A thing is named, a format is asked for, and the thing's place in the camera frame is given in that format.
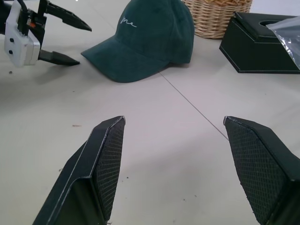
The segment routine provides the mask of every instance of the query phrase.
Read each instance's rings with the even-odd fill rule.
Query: black claw finger
[[[62,19],[62,22],[68,24],[72,27],[92,31],[92,28],[86,24],[83,20],[81,20],[78,16],[74,13],[67,11],[59,6],[56,6],[48,1],[48,6],[46,13],[56,16]]]
[[[64,66],[75,66],[80,64],[80,62],[68,57],[67,55],[58,52],[47,52],[45,50],[40,51],[38,59],[56,65],[64,65]]]

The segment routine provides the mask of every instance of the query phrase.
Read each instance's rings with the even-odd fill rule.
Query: green baseball cap
[[[191,60],[194,22],[181,0],[131,0],[114,36],[82,52],[113,81],[135,82]]]

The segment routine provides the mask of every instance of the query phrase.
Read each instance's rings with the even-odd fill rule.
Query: robotic claw
[[[0,0],[0,34],[5,35],[4,49],[16,67],[35,65],[37,60],[57,65],[74,66],[80,62],[58,52],[42,50],[47,17],[51,14],[63,23],[82,30],[92,29],[72,12],[40,0],[38,12],[27,9],[23,0],[7,4]]]

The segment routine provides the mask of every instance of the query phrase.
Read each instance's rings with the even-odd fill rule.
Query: black leather box
[[[235,13],[220,50],[239,73],[300,74],[300,70],[266,25],[294,16]]]

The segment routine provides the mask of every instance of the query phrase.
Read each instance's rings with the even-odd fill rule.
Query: cap brim
[[[108,78],[120,83],[147,78],[169,63],[141,55],[120,43],[115,36],[81,54]]]

